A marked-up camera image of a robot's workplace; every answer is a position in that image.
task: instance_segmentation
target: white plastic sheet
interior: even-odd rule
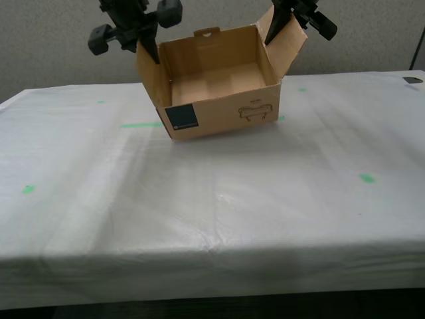
[[[425,287],[402,74],[287,76],[284,119],[179,143],[141,84],[23,92],[0,110],[0,308]]]

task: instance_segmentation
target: open cardboard box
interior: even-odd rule
[[[173,140],[278,119],[282,78],[307,36],[292,17],[265,46],[272,17],[273,8],[255,25],[161,43],[160,64],[138,44],[137,70]]]

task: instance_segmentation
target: gray wall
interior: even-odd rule
[[[159,41],[194,30],[255,22],[270,0],[182,0],[184,20]],[[157,1],[151,1],[152,8]],[[314,30],[291,74],[406,70],[425,24],[425,0],[321,0],[339,26],[328,43]],[[87,48],[90,31],[109,23],[98,0],[0,0],[0,102],[25,88],[138,82],[134,55],[118,44],[102,56]]]
[[[425,29],[418,47],[418,55],[414,61],[413,70],[425,71]]]

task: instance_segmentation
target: green tape marker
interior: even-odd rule
[[[31,194],[35,189],[34,185],[25,186],[24,190],[22,190],[22,194]]]
[[[376,182],[375,179],[368,174],[360,174],[359,177],[361,178],[362,181],[368,184],[373,184]]]
[[[162,123],[134,123],[121,125],[122,128],[157,128],[163,126]]]

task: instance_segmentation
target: black object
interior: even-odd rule
[[[152,59],[159,64],[155,37],[158,24],[163,28],[178,25],[183,15],[180,0],[161,0],[157,10],[145,13],[148,0],[100,0],[100,9],[106,12],[116,28],[102,25],[95,28],[88,39],[94,55],[108,51],[108,42],[118,40],[123,50],[135,53],[139,40]]]
[[[424,39],[425,39],[425,28],[424,28],[424,32],[422,32],[422,36],[420,37],[418,48],[416,49],[416,52],[414,53],[413,61],[412,61],[412,64],[410,65],[409,70],[413,70],[413,68],[415,67],[416,61],[418,60],[420,49],[421,49],[422,46],[425,46]]]
[[[403,78],[403,79],[409,84],[418,84],[418,83],[424,82],[420,78],[406,77],[406,78]]]
[[[272,0],[274,4],[274,14],[272,24],[268,31],[266,41],[268,45],[274,37],[295,15],[303,29],[307,29],[310,23],[314,29],[318,30],[328,41],[337,34],[338,27],[320,12],[315,12],[319,0]]]
[[[193,104],[175,106],[165,109],[168,119],[175,131],[199,126]]]

